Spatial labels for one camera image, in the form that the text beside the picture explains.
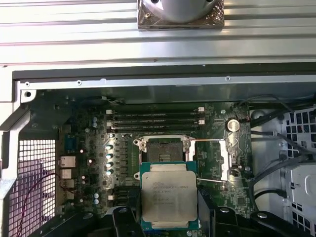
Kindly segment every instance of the capacitor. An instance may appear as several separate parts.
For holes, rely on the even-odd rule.
[[[111,159],[111,158],[113,158],[113,154],[106,154],[106,155],[105,155],[105,158],[106,158],[106,159]]]
[[[110,176],[111,174],[113,174],[113,170],[112,170],[112,169],[109,169],[109,170],[107,170],[107,171],[105,172],[105,174],[106,174],[107,176]]]
[[[236,119],[231,119],[226,123],[226,128],[229,132],[238,132],[240,129],[240,123]]]
[[[113,166],[113,162],[108,162],[108,163],[106,163],[106,165],[105,165],[107,168],[111,168],[112,166]]]
[[[106,145],[105,149],[106,150],[111,150],[111,149],[113,149],[113,145]]]

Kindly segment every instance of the black cable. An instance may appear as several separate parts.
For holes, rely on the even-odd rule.
[[[273,132],[259,132],[259,131],[251,131],[251,134],[254,135],[261,135],[261,136],[274,136]],[[276,137],[279,137],[281,139],[283,139],[284,141],[286,141],[289,145],[291,145],[293,148],[297,149],[298,151],[300,151],[301,154],[303,155],[309,155],[309,154],[313,154],[316,155],[316,152],[310,151],[304,147],[301,147],[300,145],[298,145],[296,142],[292,141],[291,139],[287,138],[286,136],[277,133]]]
[[[286,198],[286,191],[281,189],[269,189],[269,190],[263,190],[255,195],[255,199],[258,197],[264,195],[264,194],[277,194],[282,198]]]
[[[264,97],[271,97],[271,98],[274,98],[276,99],[280,104],[282,104],[287,110],[291,111],[291,112],[294,112],[286,103],[284,103],[280,98],[278,98],[277,96],[275,95],[270,95],[270,94],[267,94],[267,95],[257,95],[257,96],[252,96],[252,97],[249,97],[243,101],[241,101],[237,107],[240,107],[241,105],[243,105],[244,103],[248,102],[248,101],[251,101],[251,100],[254,100],[254,99],[259,99],[259,98],[264,98]]]
[[[296,158],[293,158],[293,159],[288,159],[286,161],[283,161],[283,162],[280,162],[279,164],[276,164],[270,168],[268,168],[267,170],[263,171],[262,173],[256,175],[254,177],[253,180],[251,180],[250,182],[248,182],[248,186],[249,186],[249,199],[254,207],[254,209],[256,211],[258,211],[258,206],[256,204],[256,201],[255,201],[255,194],[254,194],[254,186],[256,183],[258,183],[260,180],[262,180],[263,178],[267,177],[268,175],[270,175],[271,173],[283,168],[283,167],[286,167],[288,165],[295,165],[295,164],[298,164],[302,161],[305,161],[307,160],[308,157],[307,156],[300,156],[300,157],[296,157]]]
[[[304,109],[308,109],[308,108],[311,108],[314,106],[314,102],[309,102],[307,104],[299,104],[299,105],[296,105],[296,106],[292,106],[292,109],[293,110],[304,110]],[[260,125],[263,125],[281,115],[284,115],[286,113],[288,113],[289,110],[287,109],[279,109],[279,110],[275,110],[275,111],[272,111],[264,116],[261,116],[257,119],[254,119],[250,122],[250,127],[251,128],[254,128],[254,127],[257,127],[257,126],[260,126]]]

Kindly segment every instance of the metal bracket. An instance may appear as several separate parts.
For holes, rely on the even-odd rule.
[[[147,142],[150,139],[173,139],[179,138],[183,143],[183,152],[186,154],[186,161],[193,161],[193,156],[195,155],[195,141],[193,137],[186,135],[153,135],[153,136],[144,136],[133,141],[134,145],[139,147],[139,150],[142,152],[147,152]]]

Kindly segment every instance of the chip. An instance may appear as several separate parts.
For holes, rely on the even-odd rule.
[[[243,198],[243,197],[238,197],[238,198],[237,198],[237,204],[238,204],[239,206],[246,205],[246,200],[245,200],[245,198]]]
[[[145,172],[142,175],[142,217],[153,229],[185,228],[195,221],[196,174],[192,171]]]

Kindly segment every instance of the cable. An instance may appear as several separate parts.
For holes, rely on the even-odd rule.
[[[241,105],[243,105],[244,103],[248,102],[248,101],[251,101],[251,100],[254,100],[254,99],[259,99],[259,98],[263,98],[263,97],[271,97],[271,98],[274,98],[276,99],[277,101],[279,101],[280,104],[282,104],[287,110],[291,111],[291,112],[294,112],[286,103],[284,103],[280,98],[278,98],[277,96],[275,95],[270,95],[270,94],[267,94],[267,95],[257,95],[257,96],[252,96],[252,97],[249,97],[243,101],[241,101],[237,107],[240,107]]]
[[[302,103],[296,103],[296,104],[291,105],[291,108],[293,110],[295,110],[295,111],[296,110],[304,110],[304,109],[308,109],[308,108],[313,107],[314,103],[315,103],[314,101],[310,101],[308,103],[303,103],[303,104]],[[257,108],[249,107],[249,109],[250,110],[255,110]],[[288,112],[289,112],[289,110],[285,109],[285,108],[272,111],[272,112],[270,112],[270,113],[268,113],[268,114],[266,114],[264,116],[261,116],[261,117],[259,117],[257,119],[252,120],[250,122],[250,127],[254,128],[254,127],[263,125],[263,124],[265,124],[265,123],[267,123],[267,122],[269,122],[269,121],[271,121],[271,120],[273,120],[273,119],[275,119],[275,118],[277,118],[277,117],[279,117],[281,115],[284,115],[284,114],[286,114]]]
[[[275,134],[273,132],[259,132],[259,131],[251,131],[251,134],[254,135],[261,135],[261,136],[274,136]],[[291,139],[287,138],[286,136],[277,133],[276,137],[279,137],[281,139],[283,139],[284,141],[286,141],[288,144],[290,144],[293,148],[297,149],[298,151],[301,152],[301,154],[304,155],[316,155],[316,152],[310,151],[304,147],[301,147],[300,145],[298,145],[296,142],[292,141]]]
[[[269,169],[263,171],[261,174],[258,174],[254,177],[254,179],[250,182],[248,182],[248,186],[249,186],[249,199],[254,207],[254,209],[256,211],[258,211],[258,206],[256,204],[256,201],[255,201],[255,194],[254,194],[254,186],[256,183],[258,183],[260,180],[262,180],[263,178],[267,177],[268,175],[272,174],[273,172],[283,168],[283,167],[286,167],[288,165],[295,165],[295,164],[298,164],[302,161],[305,161],[307,160],[308,157],[306,156],[300,156],[300,157],[296,157],[296,158],[293,158],[293,159],[289,159],[289,160],[286,160],[286,161],[283,161],[283,162],[280,162],[279,164],[276,164],[272,167],[270,167]]]
[[[263,171],[265,171],[267,168],[270,167],[270,165],[272,165],[273,163],[275,162],[281,162],[281,161],[284,161],[285,159],[283,158],[278,158],[278,159],[273,159],[271,161],[269,161],[268,163],[265,164],[265,166],[263,166],[263,168],[258,172],[258,174],[262,173]]]
[[[51,176],[51,175],[56,175],[56,176],[60,179],[60,176],[59,176],[57,173],[47,174],[47,175],[41,177],[40,179],[38,179],[38,180],[36,181],[36,183],[34,183],[34,184],[31,186],[31,188],[29,189],[29,191],[27,192],[26,197],[25,197],[24,202],[23,202],[23,205],[22,205],[21,222],[20,222],[20,224],[19,224],[19,228],[18,228],[16,237],[20,237],[21,234],[22,234],[23,218],[24,218],[25,211],[26,211],[26,210],[25,210],[25,206],[26,206],[26,203],[27,203],[27,201],[28,201],[28,199],[29,199],[30,193],[32,192],[32,190],[33,190],[39,183],[42,182],[43,179],[45,179],[45,178],[47,178],[47,177],[49,177],[49,176]],[[60,187],[61,187],[62,189],[64,189],[64,190],[69,191],[67,188],[62,187],[61,185],[60,185]]]
[[[281,189],[269,189],[269,190],[263,190],[255,195],[255,199],[258,197],[264,195],[264,194],[277,194],[282,198],[286,198],[286,191]]]

